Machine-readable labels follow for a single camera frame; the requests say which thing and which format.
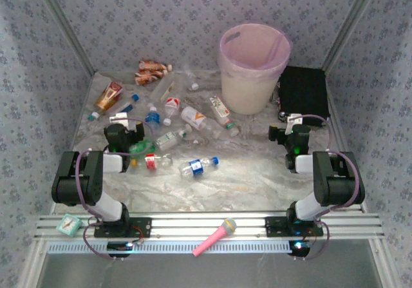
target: red label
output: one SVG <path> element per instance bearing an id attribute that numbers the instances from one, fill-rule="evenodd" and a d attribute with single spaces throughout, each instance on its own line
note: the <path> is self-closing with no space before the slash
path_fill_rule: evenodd
<path id="1" fill-rule="evenodd" d="M 156 169 L 156 165 L 155 165 L 155 154 L 147 154 L 145 157 L 145 161 L 146 161 L 146 168 L 149 170 L 155 170 Z"/>

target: toy microphone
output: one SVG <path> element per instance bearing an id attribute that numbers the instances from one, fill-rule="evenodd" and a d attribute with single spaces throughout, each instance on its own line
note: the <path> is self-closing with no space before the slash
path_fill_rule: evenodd
<path id="1" fill-rule="evenodd" d="M 193 255 L 195 257 L 199 256 L 221 238 L 224 238 L 227 235 L 232 235 L 236 227 L 237 225 L 233 218 L 226 218 L 218 230 L 216 230 L 212 235 L 210 235 L 210 237 L 194 249 Z"/>

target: metal base plate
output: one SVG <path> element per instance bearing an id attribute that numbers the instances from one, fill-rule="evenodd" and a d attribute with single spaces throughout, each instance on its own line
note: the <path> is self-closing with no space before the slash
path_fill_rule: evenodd
<path id="1" fill-rule="evenodd" d="M 314 222 L 300 222 L 294 224 L 293 227 L 288 225 L 285 216 L 266 217 L 265 218 L 266 236 L 323 236 L 321 227 L 315 225 Z"/>
<path id="2" fill-rule="evenodd" d="M 130 223 L 132 229 L 127 233 L 120 236 L 122 238 L 138 238 L 140 232 L 143 233 L 144 238 L 150 237 L 150 232 L 152 228 L 152 219 L 147 217 L 131 217 Z M 99 229 L 95 229 L 95 238 L 118 238 L 118 229 L 114 226 L 105 226 L 102 224 L 98 226 Z"/>

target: blue bottle cap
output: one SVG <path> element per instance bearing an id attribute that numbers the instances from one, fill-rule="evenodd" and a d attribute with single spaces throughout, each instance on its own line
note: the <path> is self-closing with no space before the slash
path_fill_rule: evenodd
<path id="1" fill-rule="evenodd" d="M 120 113 L 127 113 L 127 112 L 130 112 L 132 109 L 133 109 L 133 106 L 129 104 L 122 111 L 120 111 Z"/>
<path id="2" fill-rule="evenodd" d="M 139 100 L 139 96 L 137 95 L 137 94 L 133 94 L 132 96 L 131 96 L 131 98 L 136 102 L 137 100 Z"/>

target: wall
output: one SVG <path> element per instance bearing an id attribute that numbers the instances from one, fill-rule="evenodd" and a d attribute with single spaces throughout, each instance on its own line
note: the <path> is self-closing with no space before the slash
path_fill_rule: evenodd
<path id="1" fill-rule="evenodd" d="M 42 0 L 0 0 L 0 287 L 13 287 L 89 77 Z"/>
<path id="2" fill-rule="evenodd" d="M 278 26 L 291 64 L 319 68 L 353 0 L 59 0 L 94 69 L 136 69 L 140 59 L 216 68 L 222 31 L 243 21 Z"/>
<path id="3" fill-rule="evenodd" d="M 328 75 L 403 284 L 412 286 L 412 0 L 371 0 Z"/>

